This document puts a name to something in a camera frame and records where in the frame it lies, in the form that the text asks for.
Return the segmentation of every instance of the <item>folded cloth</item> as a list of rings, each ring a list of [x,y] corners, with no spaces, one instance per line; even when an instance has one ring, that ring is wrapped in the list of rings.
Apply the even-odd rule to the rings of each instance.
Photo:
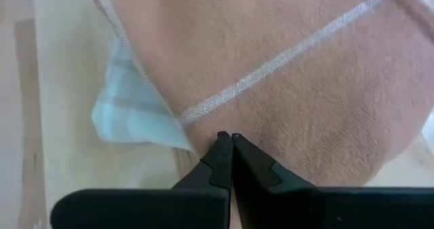
[[[239,132],[317,185],[358,186],[434,105],[421,0],[98,0],[204,154]]]
[[[92,120],[100,138],[109,142],[153,142],[191,149],[182,127],[117,37]]]

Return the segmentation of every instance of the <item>wooden surface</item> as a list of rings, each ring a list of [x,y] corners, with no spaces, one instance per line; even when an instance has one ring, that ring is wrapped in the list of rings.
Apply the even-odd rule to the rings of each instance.
[[[92,0],[0,0],[0,228],[46,228],[54,203],[78,189],[178,179],[178,152],[94,131],[111,35]],[[419,137],[367,185],[434,186],[429,145]]]

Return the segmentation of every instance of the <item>plaid fabric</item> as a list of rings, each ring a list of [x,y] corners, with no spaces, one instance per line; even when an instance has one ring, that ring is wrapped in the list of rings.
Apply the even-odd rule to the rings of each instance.
[[[118,38],[92,120],[100,138],[108,142],[152,142],[191,150],[182,127]]]

